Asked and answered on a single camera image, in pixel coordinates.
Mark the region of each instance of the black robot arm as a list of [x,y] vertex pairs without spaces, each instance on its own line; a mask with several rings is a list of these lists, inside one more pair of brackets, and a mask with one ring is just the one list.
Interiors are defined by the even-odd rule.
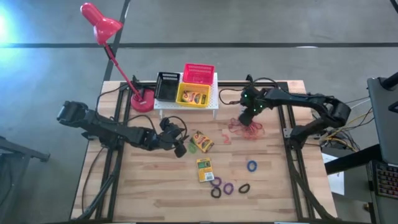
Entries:
[[57,120],[66,126],[83,128],[86,130],[82,135],[89,139],[90,136],[97,136],[101,144],[110,148],[117,147],[118,139],[122,139],[134,147],[147,151],[155,149],[174,149],[177,157],[186,153],[183,141],[188,138],[176,140],[184,129],[171,123],[168,118],[160,122],[164,132],[157,134],[156,130],[144,127],[127,127],[122,123],[113,121],[99,115],[95,110],[88,109],[87,105],[80,102],[66,101],[57,116]]
[[325,128],[339,128],[346,124],[351,108],[334,97],[322,94],[309,95],[289,93],[279,88],[258,90],[253,84],[247,86],[241,93],[240,104],[246,106],[239,116],[243,125],[249,126],[253,117],[263,109],[273,109],[280,105],[302,106],[317,111],[320,117],[305,126],[297,125],[290,133],[292,149],[301,149],[307,138]]

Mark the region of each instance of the yellow crayon box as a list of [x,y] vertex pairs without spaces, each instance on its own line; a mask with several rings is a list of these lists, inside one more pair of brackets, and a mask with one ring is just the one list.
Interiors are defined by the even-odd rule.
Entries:
[[199,182],[214,180],[213,168],[211,167],[210,158],[197,159]]
[[190,141],[194,143],[204,153],[209,151],[209,149],[214,146],[214,142],[200,131],[196,131]]

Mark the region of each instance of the black hair tie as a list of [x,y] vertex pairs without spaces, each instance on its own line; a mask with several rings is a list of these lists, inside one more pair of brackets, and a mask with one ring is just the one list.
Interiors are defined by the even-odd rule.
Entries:
[[241,193],[241,194],[246,194],[246,193],[248,193],[249,192],[249,190],[250,190],[250,184],[244,184],[244,185],[242,185],[240,188],[239,188],[239,193]]
[[220,197],[221,197],[221,189],[220,189],[219,187],[213,188],[213,189],[211,190],[211,196],[212,196],[213,198],[220,198]]

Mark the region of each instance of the tangled red yarn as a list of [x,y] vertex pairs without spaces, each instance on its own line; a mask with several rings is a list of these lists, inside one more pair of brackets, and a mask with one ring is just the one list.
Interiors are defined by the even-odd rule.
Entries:
[[231,133],[243,136],[245,139],[249,140],[257,139],[259,136],[265,134],[262,124],[253,121],[249,126],[245,126],[235,118],[231,118],[228,129]]

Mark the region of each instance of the lamp arm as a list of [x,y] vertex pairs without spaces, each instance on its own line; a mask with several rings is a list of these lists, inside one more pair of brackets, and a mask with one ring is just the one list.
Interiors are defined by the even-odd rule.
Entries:
[[136,88],[134,88],[130,79],[127,77],[127,75],[124,73],[124,71],[120,68],[119,63],[116,60],[116,58],[114,57],[112,50],[109,48],[109,45],[104,44],[104,46],[105,46],[106,54],[108,55],[109,59],[114,63],[114,66],[116,66],[116,68],[119,70],[120,74],[123,76],[123,78],[129,85],[130,89],[134,92],[134,94],[138,98],[138,101],[142,101],[143,99],[142,99],[141,95],[139,94],[138,90]]

